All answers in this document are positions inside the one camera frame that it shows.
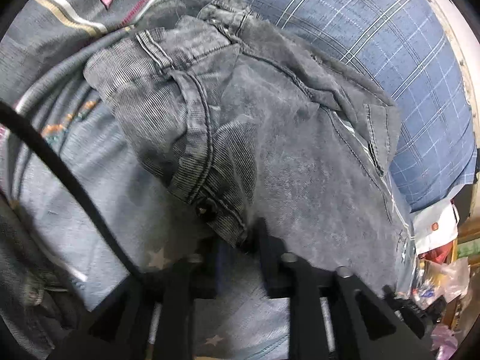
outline pillow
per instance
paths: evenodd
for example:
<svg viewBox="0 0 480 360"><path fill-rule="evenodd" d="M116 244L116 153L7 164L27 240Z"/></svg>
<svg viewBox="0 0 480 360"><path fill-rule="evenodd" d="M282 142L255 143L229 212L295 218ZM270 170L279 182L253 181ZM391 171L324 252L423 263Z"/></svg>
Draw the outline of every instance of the pillow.
<svg viewBox="0 0 480 360"><path fill-rule="evenodd" d="M390 171L414 211L473 182L471 109L452 47L426 0L247 1L392 96L402 129Z"/></svg>

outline black cable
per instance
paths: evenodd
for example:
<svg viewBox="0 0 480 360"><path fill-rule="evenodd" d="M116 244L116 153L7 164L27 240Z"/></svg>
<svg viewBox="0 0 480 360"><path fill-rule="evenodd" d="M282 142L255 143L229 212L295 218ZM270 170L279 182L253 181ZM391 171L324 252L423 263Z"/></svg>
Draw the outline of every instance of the black cable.
<svg viewBox="0 0 480 360"><path fill-rule="evenodd" d="M60 180L65 186L68 192L71 193L78 204L80 204L105 240L106 244L109 245L127 271L129 271L140 283L143 283L143 276L139 269L133 264L125 251L118 244L102 215L95 207L82 185L56 152L54 152L42 136L34 130L28 120L16 113L3 101L0 101L0 123L20 138L20 140L22 140L45 163L58 180Z"/></svg>

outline clutter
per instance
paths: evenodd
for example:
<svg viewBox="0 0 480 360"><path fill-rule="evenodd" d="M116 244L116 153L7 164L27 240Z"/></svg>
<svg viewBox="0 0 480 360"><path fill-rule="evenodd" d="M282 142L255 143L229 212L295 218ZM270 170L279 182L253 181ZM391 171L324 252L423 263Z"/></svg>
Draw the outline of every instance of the clutter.
<svg viewBox="0 0 480 360"><path fill-rule="evenodd" d="M458 341L448 326L438 324L431 332L432 350L438 350L435 360L448 360L455 353Z"/></svg>
<svg viewBox="0 0 480 360"><path fill-rule="evenodd" d="M421 309L426 309L443 295L447 302L464 297L469 289L470 267L467 258L451 264L437 264L422 259L419 262L412 298Z"/></svg>
<svg viewBox="0 0 480 360"><path fill-rule="evenodd" d="M458 245L457 257L468 257L480 254L480 238L464 242Z"/></svg>

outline clothing pile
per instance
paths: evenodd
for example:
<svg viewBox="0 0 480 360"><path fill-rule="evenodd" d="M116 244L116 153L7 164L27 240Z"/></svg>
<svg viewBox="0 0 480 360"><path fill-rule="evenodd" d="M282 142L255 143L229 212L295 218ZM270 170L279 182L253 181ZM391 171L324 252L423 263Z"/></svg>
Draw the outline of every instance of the clothing pile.
<svg viewBox="0 0 480 360"><path fill-rule="evenodd" d="M196 311L197 356L287 356L287 303L266 298L258 261L240 251L259 216L312 265L349 266L378 294L409 293L410 208L388 171L401 119L369 78L244 0L157 0L116 31L41 1L60 1L57 19L104 36L79 39L75 52L42 44L55 56L45 74L27 64L25 81L38 80L3 95L20 97L16 110L142 269L162 269L213 233L225 241L219 296ZM126 272L30 150L8 131L1 150L0 315L44 358L82 303L92 309Z"/></svg>

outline denim jacket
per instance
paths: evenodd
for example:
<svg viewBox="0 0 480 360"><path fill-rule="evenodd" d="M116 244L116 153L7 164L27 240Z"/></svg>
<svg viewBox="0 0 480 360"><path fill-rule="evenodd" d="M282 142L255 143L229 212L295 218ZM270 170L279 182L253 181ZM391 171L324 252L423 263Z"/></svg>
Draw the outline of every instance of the denim jacket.
<svg viewBox="0 0 480 360"><path fill-rule="evenodd" d="M242 0L138 31L84 75L143 167L231 245L264 216L316 266L350 266L377 292L397 278L409 233L386 179L400 122L364 76Z"/></svg>

